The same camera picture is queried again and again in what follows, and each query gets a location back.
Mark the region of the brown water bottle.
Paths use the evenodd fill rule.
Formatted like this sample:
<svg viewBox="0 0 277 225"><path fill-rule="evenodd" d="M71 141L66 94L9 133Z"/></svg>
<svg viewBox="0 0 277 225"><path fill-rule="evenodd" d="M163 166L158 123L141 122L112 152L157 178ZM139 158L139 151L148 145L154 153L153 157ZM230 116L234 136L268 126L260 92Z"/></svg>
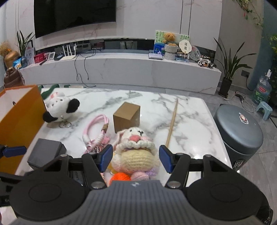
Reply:
<svg viewBox="0 0 277 225"><path fill-rule="evenodd" d="M4 88L12 88L18 86L25 86L25 80L18 69L10 67L4 76Z"/></svg>

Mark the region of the green white tote bag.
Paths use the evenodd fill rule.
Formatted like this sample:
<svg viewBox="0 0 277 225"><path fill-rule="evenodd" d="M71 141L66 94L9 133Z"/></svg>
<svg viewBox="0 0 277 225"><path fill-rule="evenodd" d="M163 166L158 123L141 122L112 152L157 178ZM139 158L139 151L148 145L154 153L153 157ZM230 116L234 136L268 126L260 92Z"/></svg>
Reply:
<svg viewBox="0 0 277 225"><path fill-rule="evenodd" d="M60 85L59 84L53 84L47 91L42 91L43 89L43 85L39 85L38 86L38 90L40 91L41 97L43 100L46 100L53 92L54 89L59 88Z"/></svg>

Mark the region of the orange crochet tangerine charm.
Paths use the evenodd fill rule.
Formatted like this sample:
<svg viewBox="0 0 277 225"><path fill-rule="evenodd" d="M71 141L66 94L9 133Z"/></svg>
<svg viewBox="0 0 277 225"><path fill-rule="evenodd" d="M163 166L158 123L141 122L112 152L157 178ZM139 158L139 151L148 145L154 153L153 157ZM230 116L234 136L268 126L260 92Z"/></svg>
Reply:
<svg viewBox="0 0 277 225"><path fill-rule="evenodd" d="M109 185L111 185L113 181L130 181L130 180L131 180L131 177L128 174L116 173L110 179Z"/></svg>

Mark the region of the wooden chopstick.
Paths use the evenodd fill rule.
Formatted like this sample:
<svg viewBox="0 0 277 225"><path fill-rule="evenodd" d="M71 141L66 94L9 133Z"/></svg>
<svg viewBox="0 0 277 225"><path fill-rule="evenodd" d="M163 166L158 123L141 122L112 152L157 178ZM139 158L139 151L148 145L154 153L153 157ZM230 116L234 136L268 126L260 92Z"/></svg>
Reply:
<svg viewBox="0 0 277 225"><path fill-rule="evenodd" d="M177 107L178 107L178 98L176 99L175 108L174 108L174 111L173 111L173 114L172 114L171 123L170 123L170 127L169 127L169 132L168 132L168 136L167 136L167 140L166 140L166 144L165 144L165 146L167 148L169 147L169 143L170 143L170 139L171 139L174 123L175 123L175 118L176 118L176 114L177 114Z"/></svg>

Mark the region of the small blue plastic stool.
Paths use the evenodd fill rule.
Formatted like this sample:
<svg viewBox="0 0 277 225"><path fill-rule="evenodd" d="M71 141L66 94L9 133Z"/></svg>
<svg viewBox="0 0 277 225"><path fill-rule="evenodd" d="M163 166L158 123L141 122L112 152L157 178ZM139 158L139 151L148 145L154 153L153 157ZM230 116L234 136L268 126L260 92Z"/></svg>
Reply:
<svg viewBox="0 0 277 225"><path fill-rule="evenodd" d="M270 118L271 113L273 112L273 109L268 105L267 102L261 101L256 107L255 111L256 112L263 111L262 118L264 121L267 121Z"/></svg>

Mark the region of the orange white storage box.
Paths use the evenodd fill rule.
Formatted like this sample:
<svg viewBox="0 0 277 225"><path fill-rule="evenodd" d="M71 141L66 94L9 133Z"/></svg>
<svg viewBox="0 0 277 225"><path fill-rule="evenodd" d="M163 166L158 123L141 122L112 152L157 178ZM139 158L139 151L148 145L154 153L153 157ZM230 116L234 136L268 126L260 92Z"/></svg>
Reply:
<svg viewBox="0 0 277 225"><path fill-rule="evenodd" d="M36 85L6 88L1 92L1 172L14 174L25 154L15 148L28 148L44 124L46 107Z"/></svg>

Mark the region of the brown teddy bear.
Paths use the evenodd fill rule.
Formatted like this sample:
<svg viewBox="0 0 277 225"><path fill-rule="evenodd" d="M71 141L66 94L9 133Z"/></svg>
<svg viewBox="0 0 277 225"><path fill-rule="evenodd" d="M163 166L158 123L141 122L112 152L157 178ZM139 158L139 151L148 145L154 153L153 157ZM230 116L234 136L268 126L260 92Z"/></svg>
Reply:
<svg viewBox="0 0 277 225"><path fill-rule="evenodd" d="M176 46L175 43L175 34L171 32L166 32L163 35L163 41L164 44L170 45L170 46Z"/></svg>

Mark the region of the left green leafy plant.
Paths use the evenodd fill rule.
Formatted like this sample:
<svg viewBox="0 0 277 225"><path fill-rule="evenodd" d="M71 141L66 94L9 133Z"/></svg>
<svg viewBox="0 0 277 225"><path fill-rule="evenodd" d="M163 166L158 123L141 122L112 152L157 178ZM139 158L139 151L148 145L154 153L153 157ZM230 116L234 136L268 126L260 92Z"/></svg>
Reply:
<svg viewBox="0 0 277 225"><path fill-rule="evenodd" d="M34 36L35 35L32 34L31 32L27 37L24 37L21 31L17 31L16 37L17 37L17 43L18 43L18 48L19 48L21 57L25 55L27 45L30 41L32 41Z"/></svg>

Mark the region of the grey round stool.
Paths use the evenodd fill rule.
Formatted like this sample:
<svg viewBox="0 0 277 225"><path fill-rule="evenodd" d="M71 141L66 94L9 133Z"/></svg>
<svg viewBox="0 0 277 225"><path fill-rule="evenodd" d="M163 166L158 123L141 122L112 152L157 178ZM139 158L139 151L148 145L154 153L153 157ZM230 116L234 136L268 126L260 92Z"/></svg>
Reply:
<svg viewBox="0 0 277 225"><path fill-rule="evenodd" d="M233 170L239 170L263 144L263 132L255 118L242 108L221 104L214 114Z"/></svg>

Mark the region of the black wall television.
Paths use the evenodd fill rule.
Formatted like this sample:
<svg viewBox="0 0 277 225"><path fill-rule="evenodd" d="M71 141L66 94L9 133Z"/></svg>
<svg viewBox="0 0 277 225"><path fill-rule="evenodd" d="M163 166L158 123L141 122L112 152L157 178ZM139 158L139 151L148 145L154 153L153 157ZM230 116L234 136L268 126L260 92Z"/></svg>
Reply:
<svg viewBox="0 0 277 225"><path fill-rule="evenodd" d="M116 21L116 1L34 1L35 37L83 25Z"/></svg>

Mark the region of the white black plush cow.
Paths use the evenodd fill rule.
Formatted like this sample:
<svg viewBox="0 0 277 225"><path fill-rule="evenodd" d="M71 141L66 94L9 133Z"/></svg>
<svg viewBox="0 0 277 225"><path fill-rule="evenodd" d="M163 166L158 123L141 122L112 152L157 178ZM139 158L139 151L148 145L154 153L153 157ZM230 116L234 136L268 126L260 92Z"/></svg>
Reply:
<svg viewBox="0 0 277 225"><path fill-rule="evenodd" d="M43 113L43 121L47 123L66 121L77 111L80 102L76 98L70 99L63 92L54 92L45 102L46 111Z"/></svg>

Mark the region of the white wifi router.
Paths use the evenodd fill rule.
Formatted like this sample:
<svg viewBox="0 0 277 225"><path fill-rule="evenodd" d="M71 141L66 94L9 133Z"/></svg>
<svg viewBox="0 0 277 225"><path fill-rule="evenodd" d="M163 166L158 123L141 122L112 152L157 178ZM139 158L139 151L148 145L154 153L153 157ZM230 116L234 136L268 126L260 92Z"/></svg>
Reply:
<svg viewBox="0 0 277 225"><path fill-rule="evenodd" d="M59 60L72 60L77 56L76 44L63 44L62 51L58 54Z"/></svg>

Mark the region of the potted green plant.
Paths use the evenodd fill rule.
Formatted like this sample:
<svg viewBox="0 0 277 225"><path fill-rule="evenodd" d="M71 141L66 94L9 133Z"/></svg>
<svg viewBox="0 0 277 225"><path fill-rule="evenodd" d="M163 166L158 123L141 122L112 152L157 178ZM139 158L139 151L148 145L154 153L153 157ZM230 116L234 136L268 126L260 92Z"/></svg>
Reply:
<svg viewBox="0 0 277 225"><path fill-rule="evenodd" d="M218 94L221 95L222 97L228 97L228 93L232 85L232 78L234 77L235 72L240 68L252 69L252 67L250 67L249 65L245 63L241 63L241 60L248 56L254 56L256 55L256 53L249 53L239 57L238 53L244 46L245 42L243 42L236 50L236 52L232 54L231 48L229 49L229 52L227 52L223 43L220 44L220 42L215 38L214 38L214 41L216 42L223 56L223 61L215 59L217 62L221 64L223 68L223 73L224 73Z"/></svg>

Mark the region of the dark grey square box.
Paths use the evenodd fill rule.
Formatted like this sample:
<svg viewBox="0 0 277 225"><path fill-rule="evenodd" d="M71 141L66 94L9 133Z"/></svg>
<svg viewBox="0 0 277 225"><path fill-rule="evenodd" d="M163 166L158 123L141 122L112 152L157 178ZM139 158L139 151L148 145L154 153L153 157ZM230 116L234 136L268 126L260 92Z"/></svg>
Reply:
<svg viewBox="0 0 277 225"><path fill-rule="evenodd" d="M40 138L37 140L27 162L35 170L66 152L67 149L61 142Z"/></svg>

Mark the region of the crochet bunny doll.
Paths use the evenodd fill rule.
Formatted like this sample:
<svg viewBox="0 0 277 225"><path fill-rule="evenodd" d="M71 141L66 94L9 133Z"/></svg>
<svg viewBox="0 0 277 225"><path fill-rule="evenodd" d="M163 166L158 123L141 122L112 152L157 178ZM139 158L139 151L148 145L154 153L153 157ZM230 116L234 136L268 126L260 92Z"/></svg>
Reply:
<svg viewBox="0 0 277 225"><path fill-rule="evenodd" d="M132 181L155 179L160 168L155 143L138 127L117 132L113 143L111 166L114 171L130 176Z"/></svg>

